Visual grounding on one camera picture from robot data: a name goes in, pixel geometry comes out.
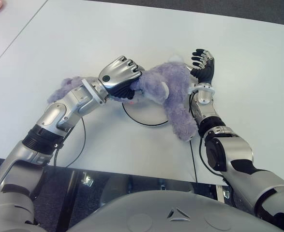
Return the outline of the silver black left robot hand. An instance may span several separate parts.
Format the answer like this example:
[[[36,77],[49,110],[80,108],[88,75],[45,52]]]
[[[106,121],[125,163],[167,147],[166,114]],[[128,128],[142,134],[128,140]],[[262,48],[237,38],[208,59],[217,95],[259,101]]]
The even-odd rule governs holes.
[[[130,86],[140,78],[143,70],[133,60],[120,56],[102,69],[99,80],[109,96],[131,100],[135,91]]]

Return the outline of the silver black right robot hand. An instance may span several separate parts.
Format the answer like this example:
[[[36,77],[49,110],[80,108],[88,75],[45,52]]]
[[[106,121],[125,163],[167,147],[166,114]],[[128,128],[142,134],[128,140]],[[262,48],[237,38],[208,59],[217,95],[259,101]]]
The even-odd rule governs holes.
[[[198,79],[198,83],[211,84],[215,66],[213,55],[208,50],[196,49],[191,59],[193,67],[190,74]]]

